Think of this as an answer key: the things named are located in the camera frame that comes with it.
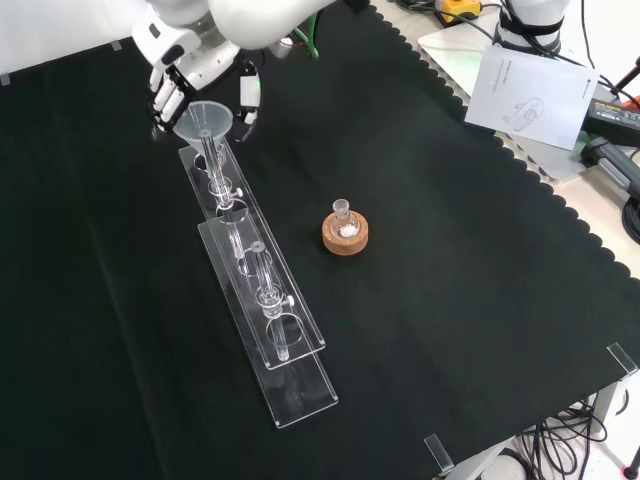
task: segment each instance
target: clear acrylic stand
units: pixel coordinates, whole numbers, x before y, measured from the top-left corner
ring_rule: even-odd
[[[338,401],[316,352],[325,341],[224,135],[231,113],[194,102],[175,132],[205,214],[198,226],[269,409],[279,428]]]

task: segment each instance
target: black tablecloth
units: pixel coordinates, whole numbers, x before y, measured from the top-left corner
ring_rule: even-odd
[[[640,359],[637,282],[575,212],[372,9],[319,28],[318,62],[255,57],[234,150],[339,404],[273,426],[127,40],[0,89],[3,478],[429,478],[430,434],[462,461],[622,377],[608,345]],[[339,197],[353,258],[321,243]]]

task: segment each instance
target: white paper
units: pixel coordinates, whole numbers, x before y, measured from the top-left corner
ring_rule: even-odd
[[[465,120],[571,150],[597,83],[590,68],[489,47]]]

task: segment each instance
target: cable bundle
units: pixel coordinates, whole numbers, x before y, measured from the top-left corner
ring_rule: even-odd
[[[594,422],[598,423],[604,432],[601,438],[592,435]],[[584,477],[592,442],[607,440],[607,429],[593,414],[593,406],[585,401],[580,402],[578,408],[568,408],[560,414],[536,425],[532,429],[518,435],[524,455],[511,448],[505,448],[500,455],[516,460],[524,469],[527,480],[545,480],[542,474],[543,457],[563,480],[574,474],[580,466],[578,456],[572,442],[584,439],[585,458],[580,468],[580,480]]]

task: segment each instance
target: glass vial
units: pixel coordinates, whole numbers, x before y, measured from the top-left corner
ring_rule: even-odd
[[[352,238],[360,231],[360,222],[349,210],[349,202],[344,199],[333,202],[336,215],[331,219],[331,233],[338,238]]]

